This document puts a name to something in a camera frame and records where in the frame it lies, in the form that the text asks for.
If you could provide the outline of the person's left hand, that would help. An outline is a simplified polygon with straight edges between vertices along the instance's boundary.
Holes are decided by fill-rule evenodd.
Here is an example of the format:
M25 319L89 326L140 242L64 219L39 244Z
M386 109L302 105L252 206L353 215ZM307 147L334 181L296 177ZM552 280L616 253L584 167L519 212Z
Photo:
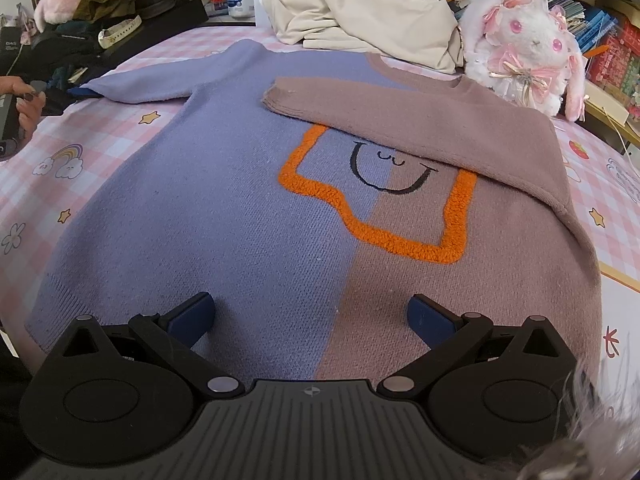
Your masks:
M35 88L20 77L2 76L0 78L0 92L17 96L16 109L18 111L18 123L24 130L22 145L32 140L40 122L43 107L46 105L46 96L43 92L37 93Z

